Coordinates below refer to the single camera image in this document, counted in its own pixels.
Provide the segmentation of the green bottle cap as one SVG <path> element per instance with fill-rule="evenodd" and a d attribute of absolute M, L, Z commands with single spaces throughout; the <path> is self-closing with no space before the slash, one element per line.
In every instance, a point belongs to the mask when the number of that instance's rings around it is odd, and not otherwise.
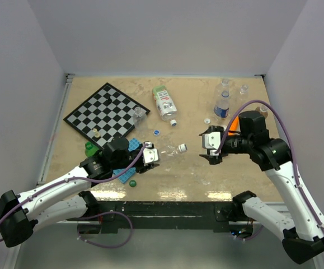
<path fill-rule="evenodd" d="M 129 182 L 129 185 L 130 185 L 131 187 L 136 187 L 136 186 L 137 186 L 137 182 L 136 182 L 135 180 L 131 180 L 131 181 Z"/>

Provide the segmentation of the green plastic bottle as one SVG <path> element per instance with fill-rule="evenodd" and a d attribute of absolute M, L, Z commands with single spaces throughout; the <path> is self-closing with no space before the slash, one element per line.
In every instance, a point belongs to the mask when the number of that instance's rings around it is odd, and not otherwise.
<path fill-rule="evenodd" d="M 86 142 L 84 147 L 84 153 L 87 157 L 93 156 L 96 152 L 100 150 L 96 145 L 94 145 L 91 142 Z"/>

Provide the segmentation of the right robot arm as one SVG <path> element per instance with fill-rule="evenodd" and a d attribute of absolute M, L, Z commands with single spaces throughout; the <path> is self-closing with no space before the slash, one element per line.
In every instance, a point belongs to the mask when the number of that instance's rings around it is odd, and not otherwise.
<path fill-rule="evenodd" d="M 209 126 L 201 133 L 203 158 L 209 164 L 222 162 L 227 154 L 248 154 L 281 195 L 290 217 L 245 191 L 233 197 L 232 214 L 238 220 L 258 221 L 276 235 L 289 256 L 302 264 L 324 252 L 324 215 L 315 204 L 301 176 L 295 175 L 292 154 L 287 143 L 270 138 L 265 117 L 257 111 L 242 112 L 240 131 L 227 132 L 222 126 Z"/>

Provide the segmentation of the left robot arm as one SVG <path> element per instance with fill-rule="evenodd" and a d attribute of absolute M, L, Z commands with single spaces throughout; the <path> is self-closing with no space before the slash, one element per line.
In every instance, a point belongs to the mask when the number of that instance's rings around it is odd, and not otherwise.
<path fill-rule="evenodd" d="M 98 203 L 88 189 L 135 168 L 138 173 L 153 169 L 159 152 L 151 142 L 129 151 L 129 141 L 115 138 L 87 157 L 65 175 L 32 190 L 0 197 L 0 235 L 6 247 L 15 247 L 34 232 L 68 219 L 92 220 L 98 215 Z"/>

